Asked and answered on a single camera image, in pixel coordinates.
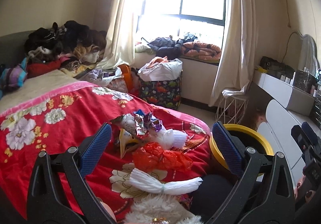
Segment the pile of clothes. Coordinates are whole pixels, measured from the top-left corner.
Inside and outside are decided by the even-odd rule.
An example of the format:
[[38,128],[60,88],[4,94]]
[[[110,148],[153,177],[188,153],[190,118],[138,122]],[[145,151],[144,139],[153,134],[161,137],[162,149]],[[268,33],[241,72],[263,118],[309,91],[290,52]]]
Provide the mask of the pile of clothes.
[[93,69],[79,78],[79,80],[94,83],[100,87],[107,87],[122,93],[128,93],[126,81],[119,67],[109,70]]
[[78,75],[88,68],[86,65],[102,59],[106,34],[73,20],[61,27],[55,22],[50,29],[39,28],[28,36],[24,44],[28,56],[28,78],[55,69],[61,69],[72,77]]
[[158,37],[152,42],[138,42],[135,52],[145,52],[156,54],[157,57],[167,56],[169,60],[174,60],[184,55],[190,59],[197,59],[209,63],[218,63],[221,58],[222,50],[214,44],[208,44],[198,40],[192,33],[186,33],[184,39],[174,41],[172,36]]

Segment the white rope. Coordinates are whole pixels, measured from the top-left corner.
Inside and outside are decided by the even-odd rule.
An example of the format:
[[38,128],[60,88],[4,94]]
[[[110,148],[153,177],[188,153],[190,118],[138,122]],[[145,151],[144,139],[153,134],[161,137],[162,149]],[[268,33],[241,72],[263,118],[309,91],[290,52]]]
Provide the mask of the white rope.
[[197,177],[187,181],[162,184],[159,180],[137,168],[133,169],[129,177],[130,184],[142,191],[168,195],[181,195],[195,191],[201,185],[202,181],[200,177]]

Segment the white metal stool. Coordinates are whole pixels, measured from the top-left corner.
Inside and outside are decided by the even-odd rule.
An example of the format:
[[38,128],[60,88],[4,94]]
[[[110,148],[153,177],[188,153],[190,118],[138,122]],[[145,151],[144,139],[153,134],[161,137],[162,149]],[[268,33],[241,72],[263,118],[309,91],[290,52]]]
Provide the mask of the white metal stool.
[[240,124],[248,105],[248,97],[235,88],[224,88],[222,95],[223,98],[216,110],[216,121],[221,121],[223,124]]

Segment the storage box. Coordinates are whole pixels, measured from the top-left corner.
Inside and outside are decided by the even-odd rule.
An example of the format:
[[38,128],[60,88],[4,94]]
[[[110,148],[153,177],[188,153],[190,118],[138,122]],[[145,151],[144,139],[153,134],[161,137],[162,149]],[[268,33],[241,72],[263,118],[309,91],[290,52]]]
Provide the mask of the storage box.
[[145,82],[139,78],[139,96],[149,104],[176,110],[181,101],[182,73],[171,81]]

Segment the screw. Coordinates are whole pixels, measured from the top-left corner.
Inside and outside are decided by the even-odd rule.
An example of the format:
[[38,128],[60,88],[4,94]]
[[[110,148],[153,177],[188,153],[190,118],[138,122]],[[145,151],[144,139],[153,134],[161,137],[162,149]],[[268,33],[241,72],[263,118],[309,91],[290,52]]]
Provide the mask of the screw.
[[282,153],[282,152],[277,152],[277,154],[276,154],[278,157],[280,157],[280,158],[284,158],[284,154]]
[[255,153],[255,149],[252,148],[252,147],[248,147],[248,148],[247,148],[247,151],[248,151],[248,153],[251,153],[251,154],[254,154],[254,153]]
[[39,152],[39,154],[38,154],[38,156],[39,156],[40,158],[44,157],[45,155],[46,155],[46,152],[45,152],[45,151],[41,151],[41,152]]
[[72,147],[70,147],[69,149],[68,149],[68,152],[69,153],[75,153],[77,151],[77,147],[74,147],[74,146],[72,146]]

